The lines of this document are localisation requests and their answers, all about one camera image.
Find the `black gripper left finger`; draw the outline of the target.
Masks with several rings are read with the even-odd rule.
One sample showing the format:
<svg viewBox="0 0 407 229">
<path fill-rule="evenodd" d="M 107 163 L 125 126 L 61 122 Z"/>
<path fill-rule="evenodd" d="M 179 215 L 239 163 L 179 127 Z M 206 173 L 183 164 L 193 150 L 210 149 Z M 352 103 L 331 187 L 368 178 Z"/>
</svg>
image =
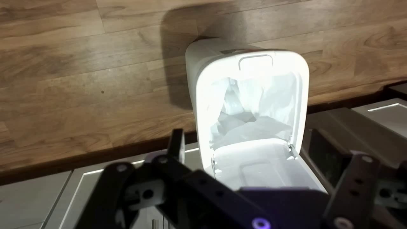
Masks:
<svg viewBox="0 0 407 229">
<path fill-rule="evenodd" d="M 169 155 L 139 168 L 125 162 L 107 165 L 75 229 L 134 229 L 148 207 L 176 229 L 272 229 L 257 204 Z"/>
</svg>

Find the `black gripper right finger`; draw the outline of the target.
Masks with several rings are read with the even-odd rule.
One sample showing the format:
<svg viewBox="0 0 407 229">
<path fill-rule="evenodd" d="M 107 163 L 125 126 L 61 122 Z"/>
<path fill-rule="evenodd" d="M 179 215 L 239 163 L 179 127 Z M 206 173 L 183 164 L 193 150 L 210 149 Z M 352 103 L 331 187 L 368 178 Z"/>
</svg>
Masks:
<svg viewBox="0 0 407 229">
<path fill-rule="evenodd" d="M 322 218 L 323 229 L 366 229 L 374 206 L 380 163 L 355 154 L 344 171 Z"/>
</svg>

